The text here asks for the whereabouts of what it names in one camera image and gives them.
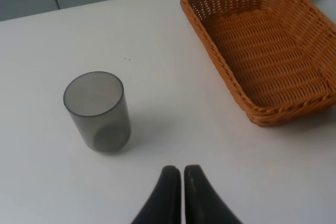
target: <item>white table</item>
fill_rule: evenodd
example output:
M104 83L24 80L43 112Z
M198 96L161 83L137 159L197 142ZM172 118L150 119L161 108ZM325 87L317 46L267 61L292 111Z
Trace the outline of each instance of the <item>white table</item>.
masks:
M315 1L336 21L336 0ZM243 223L336 222L336 111L250 123L179 0L9 20L0 50L0 223L129 224L168 164L200 164ZM133 132L117 155L87 148L62 102L95 70L125 86Z

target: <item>gray translucent cup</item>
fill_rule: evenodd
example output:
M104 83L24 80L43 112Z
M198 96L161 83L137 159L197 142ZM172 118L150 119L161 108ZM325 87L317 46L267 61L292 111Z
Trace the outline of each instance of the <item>gray translucent cup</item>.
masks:
M64 105L85 143L98 152L115 152L131 135L124 86L107 72L85 73L64 91Z

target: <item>cup rim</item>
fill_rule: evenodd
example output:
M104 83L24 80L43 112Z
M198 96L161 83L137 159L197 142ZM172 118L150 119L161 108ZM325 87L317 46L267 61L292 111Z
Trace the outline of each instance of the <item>cup rim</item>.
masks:
M66 93L67 93L68 88L71 86L71 84L72 84L74 81L76 81L78 78L80 78L80 77L82 77L82 76L85 76L85 75L87 75L87 74L91 74L91 73L107 73L107 74L110 74L110 75L112 75L113 77L115 77L115 78L120 82L120 84L121 84L121 95L120 95L120 98L119 98L118 102L117 102L112 108L106 110L106 111L103 112L103 113L100 113L100 114L97 114L97 115L80 115L80 114L77 114L77 113L75 113L74 111L72 111L72 110L67 106L67 104L66 104L66 102L65 102L65 95L66 95ZM124 97L124 85L122 84L122 81L121 81L116 75L114 75L114 74L112 74L112 73L105 72L105 71L93 71L93 72L88 72L88 73L81 74L80 76L78 76L77 78L73 79L73 80L68 84L68 86L67 86L67 88L65 89L64 94L63 94L63 103L64 103L65 108L66 108L71 114L73 114L73 115L79 116L79 117L81 117L81 118L94 118L94 117L96 117L96 116L101 116L101 115L107 114L107 113L109 113L110 111L112 111L115 107L118 106L118 104L121 102L121 100L122 100L123 97Z

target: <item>basket bottom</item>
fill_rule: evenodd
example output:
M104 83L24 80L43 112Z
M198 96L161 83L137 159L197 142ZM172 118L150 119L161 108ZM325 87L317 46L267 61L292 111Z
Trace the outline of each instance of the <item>basket bottom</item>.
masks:
M309 52L271 13L253 10L223 16L208 21L205 28L257 106L286 106L331 92Z

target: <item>wicker basket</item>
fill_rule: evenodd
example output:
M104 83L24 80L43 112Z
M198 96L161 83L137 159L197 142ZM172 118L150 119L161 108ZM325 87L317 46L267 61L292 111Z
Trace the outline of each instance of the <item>wicker basket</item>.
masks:
M336 103L336 26L309 0L181 0L235 101L259 126Z

